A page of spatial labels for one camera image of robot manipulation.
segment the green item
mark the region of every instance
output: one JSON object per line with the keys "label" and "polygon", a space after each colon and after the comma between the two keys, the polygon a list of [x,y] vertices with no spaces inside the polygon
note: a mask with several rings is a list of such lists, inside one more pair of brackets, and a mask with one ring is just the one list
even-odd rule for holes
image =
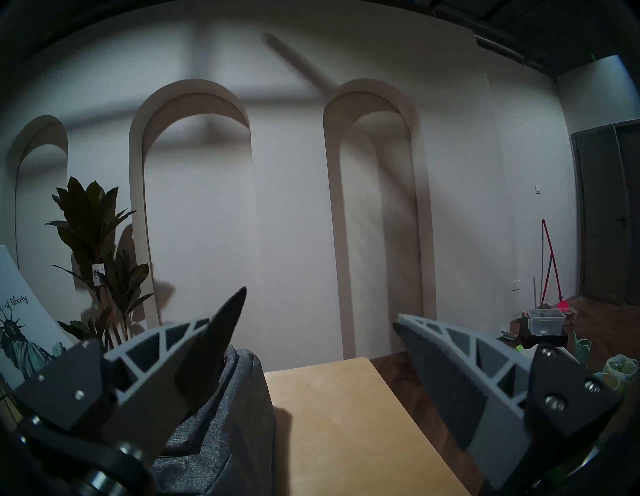
{"label": "green item", "polygon": [[582,365],[586,365],[591,355],[591,341],[579,339],[575,342],[575,359]]}
{"label": "green item", "polygon": [[603,374],[611,374],[620,381],[620,392],[623,392],[628,383],[636,375],[638,362],[625,355],[616,355],[607,360],[602,369]]}
{"label": "green item", "polygon": [[[117,344],[132,337],[133,311],[153,293],[140,294],[140,285],[149,274],[148,264],[136,265],[124,249],[115,245],[115,230],[136,211],[124,209],[116,213],[118,188],[106,193],[93,181],[86,189],[75,178],[69,178],[67,189],[56,188],[52,195],[65,220],[47,222],[58,229],[58,235],[71,248],[77,271],[71,274],[86,284],[95,295],[96,315],[86,323],[72,321],[58,324],[80,340],[95,337],[107,350],[114,348],[111,336]],[[104,264],[104,273],[93,272],[94,264]]]}

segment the red mop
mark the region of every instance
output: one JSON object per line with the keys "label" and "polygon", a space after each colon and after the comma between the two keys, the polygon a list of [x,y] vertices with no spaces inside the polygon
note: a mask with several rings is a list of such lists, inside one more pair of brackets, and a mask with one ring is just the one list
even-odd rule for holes
{"label": "red mop", "polygon": [[547,279],[545,280],[545,289],[542,292],[542,297],[540,298],[540,306],[545,302],[545,295],[547,293],[547,284],[549,283],[549,273],[551,272],[551,261],[554,263],[554,271],[556,272],[556,282],[558,284],[558,308],[563,310],[565,308],[569,308],[569,303],[566,302],[564,296],[562,296],[562,291],[560,290],[560,278],[558,277],[558,267],[556,266],[556,256],[554,255],[553,246],[551,246],[551,238],[549,237],[549,231],[547,230],[547,223],[544,219],[542,219],[542,227],[545,230],[545,234],[547,235],[547,242],[549,243],[549,251],[551,254],[549,255],[549,268],[547,270]]}

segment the clear plastic box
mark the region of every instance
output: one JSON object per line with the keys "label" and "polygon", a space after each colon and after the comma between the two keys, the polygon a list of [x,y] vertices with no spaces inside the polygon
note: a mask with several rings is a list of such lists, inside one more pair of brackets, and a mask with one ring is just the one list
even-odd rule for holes
{"label": "clear plastic box", "polygon": [[557,308],[528,310],[529,332],[535,336],[559,336],[564,325],[564,312]]}

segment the wooden table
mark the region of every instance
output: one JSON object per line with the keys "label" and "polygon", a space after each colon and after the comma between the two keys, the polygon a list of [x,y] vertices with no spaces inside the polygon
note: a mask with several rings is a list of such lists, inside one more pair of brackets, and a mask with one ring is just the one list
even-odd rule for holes
{"label": "wooden table", "polygon": [[366,358],[265,377],[276,494],[468,496]]}

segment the gray fabric bag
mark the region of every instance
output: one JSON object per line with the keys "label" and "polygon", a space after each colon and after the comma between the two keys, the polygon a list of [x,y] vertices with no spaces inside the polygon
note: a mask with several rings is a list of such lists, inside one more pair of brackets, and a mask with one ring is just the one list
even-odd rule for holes
{"label": "gray fabric bag", "polygon": [[229,345],[220,385],[152,467],[158,494],[271,494],[275,415],[262,364]]}

